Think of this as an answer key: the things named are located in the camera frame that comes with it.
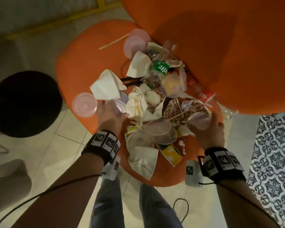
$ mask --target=gray pants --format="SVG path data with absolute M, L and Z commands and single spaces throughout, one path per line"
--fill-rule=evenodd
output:
M 146 228 L 183 227 L 175 211 L 153 187 L 143 184 L 140 188 L 139 207 Z M 124 228 L 122 194 L 119 179 L 105 179 L 97 194 L 91 219 L 92 228 Z

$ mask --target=black circular base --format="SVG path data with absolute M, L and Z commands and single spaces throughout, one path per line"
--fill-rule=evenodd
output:
M 41 133 L 58 117 L 62 97 L 50 76 L 37 71 L 13 74 L 0 83 L 0 132 L 24 138 Z

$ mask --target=person's left hand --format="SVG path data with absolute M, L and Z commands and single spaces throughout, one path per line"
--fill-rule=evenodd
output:
M 109 130 L 116 136 L 120 133 L 123 121 L 129 117 L 128 113 L 116 115 L 114 113 L 115 102 L 110 100 L 103 106 L 103 102 L 99 102 L 97 106 L 98 129 Z

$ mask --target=black wristband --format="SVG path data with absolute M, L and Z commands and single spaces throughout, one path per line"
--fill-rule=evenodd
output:
M 203 176 L 209 177 L 214 182 L 224 179 L 244 180 L 243 167 L 234 156 L 223 147 L 213 147 L 205 150 L 206 157 L 198 156 L 198 161 Z
M 93 153 L 98 155 L 106 165 L 108 162 L 113 162 L 119 148 L 120 142 L 117 136 L 109 130 L 101 130 L 91 137 L 81 154 Z

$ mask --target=black cable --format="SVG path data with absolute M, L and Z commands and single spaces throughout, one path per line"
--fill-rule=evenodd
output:
M 183 218 L 183 220 L 181 221 L 181 223 L 183 223 L 183 221 L 185 220 L 185 218 L 187 217 L 187 215 L 188 215 L 188 213 L 189 213 L 189 203 L 188 203 L 188 201 L 187 201 L 186 199 L 181 199 L 181 198 L 176 199 L 175 202 L 174 202 L 174 204 L 173 204 L 173 209 L 174 209 L 175 203 L 176 203 L 178 200 L 184 200 L 184 201 L 187 203 L 187 205 L 188 205 L 187 213 L 186 213 L 185 217 Z
M 262 208 L 260 208 L 258 205 L 254 204 L 253 202 L 251 202 L 250 200 L 248 200 L 247 198 L 245 198 L 243 195 L 235 192 L 234 190 L 230 189 L 229 187 L 223 185 L 223 184 L 220 184 L 220 183 L 215 183 L 215 182 L 211 182 L 211 183 L 200 183 L 200 185 L 210 185 L 210 184 L 216 184 L 216 185 L 219 185 L 219 186 L 222 186 L 224 187 L 225 189 L 229 190 L 230 192 L 234 193 L 235 195 L 239 196 L 240 198 L 244 199 L 246 202 L 250 203 L 251 205 L 253 205 L 255 208 L 257 208 L 259 211 L 262 211 L 268 218 L 270 218 L 276 225 L 277 227 L 280 227 L 280 225 L 276 222 L 276 220 L 274 220 L 273 217 L 271 217 L 268 213 L 266 213 Z
M 102 174 L 106 174 L 106 173 L 93 174 L 93 175 L 89 175 L 89 176 L 77 178 L 77 179 L 68 181 L 68 182 L 66 182 L 66 183 L 64 183 L 64 184 L 61 184 L 61 185 L 55 186 L 55 187 L 53 187 L 53 188 L 50 188 L 50 189 L 48 189 L 48 190 L 46 190 L 46 191 L 44 191 L 44 192 L 42 192 L 42 193 L 40 193 L 40 194 L 38 194 L 38 195 L 36 195 L 36 196 L 34 196 L 34 197 L 32 197 L 32 198 L 26 200 L 25 202 L 21 203 L 20 205 L 16 206 L 15 208 L 13 208 L 13 209 L 12 209 L 10 212 L 8 212 L 3 218 L 0 219 L 0 223 L 1 223 L 4 219 L 6 219 L 6 217 L 9 216 L 12 212 L 14 212 L 15 210 L 17 210 L 19 207 L 21 207 L 21 206 L 23 206 L 24 204 L 30 202 L 31 200 L 34 200 L 35 198 L 37 198 L 37 197 L 39 197 L 39 196 L 46 195 L 46 194 L 48 194 L 49 192 L 52 192 L 52 191 L 54 191 L 54 190 L 57 190 L 57 189 L 59 189 L 59 188 L 61 188 L 61 187 L 67 186 L 67 185 L 72 184 L 72 183 L 77 182 L 77 181 L 85 180 L 85 179 L 91 178 L 91 177 L 100 177 Z

